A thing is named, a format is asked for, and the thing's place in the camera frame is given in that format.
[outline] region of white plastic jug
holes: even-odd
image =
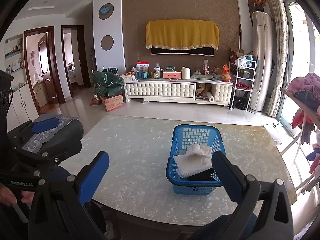
[[[181,73],[182,73],[182,78],[183,79],[190,79],[190,68],[188,67],[182,67]]]

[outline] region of doorway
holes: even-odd
[[[72,97],[91,87],[84,44],[83,25],[61,26],[62,56]]]
[[[320,75],[320,35],[308,15],[295,0],[284,0],[289,26],[287,85],[296,77],[315,72]],[[300,129],[291,129],[292,119],[299,106],[289,97],[281,100],[278,118],[295,136]]]
[[[55,61],[53,34],[53,26],[24,33],[27,80],[39,114],[49,113],[58,104],[65,103]]]

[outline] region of blue clock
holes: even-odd
[[[103,15],[105,15],[105,14],[108,13],[109,10],[110,10],[110,6],[103,6],[103,7],[101,7],[101,9],[100,9],[100,13],[103,14]]]

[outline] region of pink box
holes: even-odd
[[[181,72],[171,72],[171,71],[165,71],[163,72],[163,78],[181,78]]]

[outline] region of curtain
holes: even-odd
[[[214,22],[201,20],[158,20],[146,26],[146,48],[218,49],[219,29]]]
[[[283,0],[267,0],[276,23],[277,69],[276,82],[268,105],[267,114],[276,116],[280,103],[280,87],[282,87],[284,71],[288,56],[288,25]]]

